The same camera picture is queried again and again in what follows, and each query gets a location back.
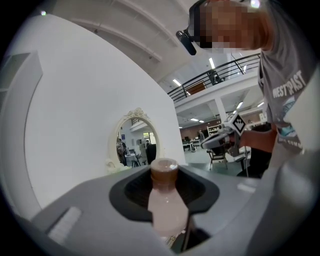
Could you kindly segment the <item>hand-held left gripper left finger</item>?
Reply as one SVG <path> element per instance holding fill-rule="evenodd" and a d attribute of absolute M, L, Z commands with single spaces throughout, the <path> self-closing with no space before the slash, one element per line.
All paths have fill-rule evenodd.
<path fill-rule="evenodd" d="M 137 204 L 141 166 L 85 181 L 45 207 L 32 224 L 75 256 L 173 256 Z"/>

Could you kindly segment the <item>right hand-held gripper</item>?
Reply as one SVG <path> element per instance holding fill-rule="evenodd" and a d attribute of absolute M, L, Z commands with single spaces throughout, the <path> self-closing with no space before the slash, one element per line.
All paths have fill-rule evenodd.
<path fill-rule="evenodd" d="M 218 133 L 212 134 L 201 142 L 203 149 L 224 147 L 229 155 L 238 157 L 240 153 L 240 139 L 245 131 L 246 123 L 238 113 L 230 114 L 218 126 Z"/>

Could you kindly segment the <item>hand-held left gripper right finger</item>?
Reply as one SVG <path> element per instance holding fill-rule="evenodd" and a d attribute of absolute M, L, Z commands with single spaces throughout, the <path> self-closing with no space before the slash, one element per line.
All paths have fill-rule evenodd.
<path fill-rule="evenodd" d="M 247 256 L 250 241 L 262 218 L 259 182 L 181 166 L 182 171 L 209 183 L 206 194 L 215 202 L 191 216 L 191 227 L 200 234 L 199 244 L 179 256 Z"/>

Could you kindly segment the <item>pink bottle with brown cap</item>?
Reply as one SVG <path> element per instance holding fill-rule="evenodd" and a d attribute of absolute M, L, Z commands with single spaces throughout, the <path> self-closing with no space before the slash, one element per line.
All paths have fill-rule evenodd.
<path fill-rule="evenodd" d="M 176 189 L 179 164 L 170 158 L 158 158 L 150 165 L 152 190 L 148 211 L 152 225 L 163 239 L 177 237 L 187 226 L 189 210 Z"/>

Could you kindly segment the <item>person's right forearm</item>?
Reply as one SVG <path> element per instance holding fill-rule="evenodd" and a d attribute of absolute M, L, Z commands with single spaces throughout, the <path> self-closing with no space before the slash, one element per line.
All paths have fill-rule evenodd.
<path fill-rule="evenodd" d="M 251 149 L 261 150 L 267 153 L 272 153 L 277 132 L 269 131 L 254 131 L 246 130 L 240 137 L 239 147 L 250 147 Z"/>

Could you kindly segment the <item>wooden mesh chair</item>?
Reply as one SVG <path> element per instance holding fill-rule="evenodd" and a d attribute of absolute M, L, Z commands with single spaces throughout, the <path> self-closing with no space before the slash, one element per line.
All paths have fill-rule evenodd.
<path fill-rule="evenodd" d="M 207 149 L 206 152 L 208 153 L 208 155 L 210 157 L 210 165 L 209 165 L 210 170 L 214 166 L 214 161 L 223 162 L 225 165 L 225 168 L 228 169 L 227 159 L 226 159 L 225 153 L 215 154 L 215 152 L 212 149 Z"/>

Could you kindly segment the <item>black office chair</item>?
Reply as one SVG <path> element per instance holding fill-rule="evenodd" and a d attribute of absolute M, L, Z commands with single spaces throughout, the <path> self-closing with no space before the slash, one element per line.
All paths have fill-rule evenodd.
<path fill-rule="evenodd" d="M 260 179 L 269 167 L 271 156 L 271 153 L 252 148 L 249 160 L 245 156 L 236 160 L 242 168 L 236 176 Z"/>

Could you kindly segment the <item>black balcony railing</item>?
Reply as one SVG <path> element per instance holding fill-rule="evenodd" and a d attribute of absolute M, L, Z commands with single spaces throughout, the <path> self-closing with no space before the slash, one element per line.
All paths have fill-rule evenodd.
<path fill-rule="evenodd" d="M 191 78 L 167 94 L 177 103 L 203 90 L 257 71 L 260 59 L 260 53 L 234 59 Z"/>

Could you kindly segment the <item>white framed oval mirror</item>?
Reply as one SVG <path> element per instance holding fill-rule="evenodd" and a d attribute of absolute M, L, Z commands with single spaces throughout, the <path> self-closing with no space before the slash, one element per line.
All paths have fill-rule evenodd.
<path fill-rule="evenodd" d="M 105 172 L 115 174 L 147 165 L 147 148 L 155 147 L 155 157 L 163 158 L 165 149 L 154 122 L 137 107 L 107 126 Z"/>

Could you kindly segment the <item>person's grey t-shirt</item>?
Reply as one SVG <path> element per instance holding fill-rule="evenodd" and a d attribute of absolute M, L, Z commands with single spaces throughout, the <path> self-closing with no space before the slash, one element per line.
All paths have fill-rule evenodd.
<path fill-rule="evenodd" d="M 308 85 L 318 60 L 304 32 L 278 0 L 266 0 L 262 6 L 273 26 L 274 41 L 271 50 L 260 53 L 258 84 L 267 121 L 276 126 L 276 153 L 295 155 L 302 145 L 284 117 Z"/>

